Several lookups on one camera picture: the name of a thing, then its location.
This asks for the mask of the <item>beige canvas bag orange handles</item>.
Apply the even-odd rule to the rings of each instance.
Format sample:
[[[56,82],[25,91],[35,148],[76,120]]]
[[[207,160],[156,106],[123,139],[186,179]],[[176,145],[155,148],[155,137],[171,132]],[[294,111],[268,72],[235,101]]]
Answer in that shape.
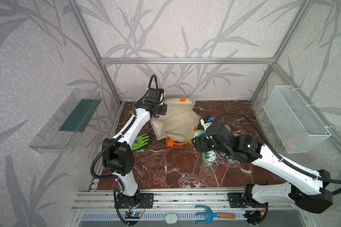
[[[157,140],[172,139],[178,143],[189,142],[190,136],[197,129],[200,116],[193,110],[196,101],[189,98],[170,98],[166,115],[151,120]]]

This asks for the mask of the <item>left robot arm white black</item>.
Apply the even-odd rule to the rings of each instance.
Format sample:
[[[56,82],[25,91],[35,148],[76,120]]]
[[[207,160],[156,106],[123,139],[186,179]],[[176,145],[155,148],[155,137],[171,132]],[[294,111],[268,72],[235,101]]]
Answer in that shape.
[[[136,198],[139,194],[139,186],[133,174],[135,157],[131,150],[136,137],[154,116],[166,113],[166,104],[141,101],[133,106],[133,114],[125,126],[112,139],[104,140],[102,164],[111,171],[105,178],[115,179],[123,196]]]

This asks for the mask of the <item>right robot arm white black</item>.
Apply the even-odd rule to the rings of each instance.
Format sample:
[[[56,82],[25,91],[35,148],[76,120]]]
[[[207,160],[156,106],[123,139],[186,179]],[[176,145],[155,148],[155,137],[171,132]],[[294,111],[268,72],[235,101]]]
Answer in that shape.
[[[213,123],[191,142],[197,152],[227,155],[262,167],[286,181],[275,185],[247,185],[243,193],[245,203],[294,203],[304,211],[317,214],[333,204],[332,193],[326,189],[326,184],[313,177],[321,177],[326,171],[314,171],[295,163],[294,166],[310,174],[306,176],[285,164],[285,158],[277,158],[266,144],[250,135],[234,136],[224,125]]]

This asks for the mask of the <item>green tree label seed jar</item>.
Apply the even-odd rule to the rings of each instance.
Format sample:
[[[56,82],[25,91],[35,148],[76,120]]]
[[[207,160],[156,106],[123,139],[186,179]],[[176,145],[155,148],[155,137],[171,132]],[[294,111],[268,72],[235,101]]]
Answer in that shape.
[[[208,151],[202,154],[201,163],[205,167],[211,167],[215,163],[217,155],[214,151]]]

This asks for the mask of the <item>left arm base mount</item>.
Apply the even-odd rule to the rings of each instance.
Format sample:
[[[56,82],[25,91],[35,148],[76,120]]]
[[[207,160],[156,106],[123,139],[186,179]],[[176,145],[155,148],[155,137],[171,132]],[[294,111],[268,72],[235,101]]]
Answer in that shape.
[[[154,202],[153,193],[137,193],[134,196],[117,194],[115,202],[119,209],[129,209],[131,207],[151,209]]]

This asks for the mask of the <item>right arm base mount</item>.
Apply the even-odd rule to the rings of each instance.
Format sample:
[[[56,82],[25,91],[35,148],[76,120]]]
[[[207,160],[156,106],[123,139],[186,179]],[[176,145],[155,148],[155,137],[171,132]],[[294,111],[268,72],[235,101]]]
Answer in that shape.
[[[230,208],[249,208],[243,199],[243,193],[231,192],[227,194]]]

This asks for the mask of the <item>red label seed jar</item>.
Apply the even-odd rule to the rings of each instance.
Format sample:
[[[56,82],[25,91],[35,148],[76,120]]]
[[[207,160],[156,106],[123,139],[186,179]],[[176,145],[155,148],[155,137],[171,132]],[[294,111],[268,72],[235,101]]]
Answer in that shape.
[[[238,137],[238,136],[242,135],[242,132],[241,131],[234,131],[233,135]]]

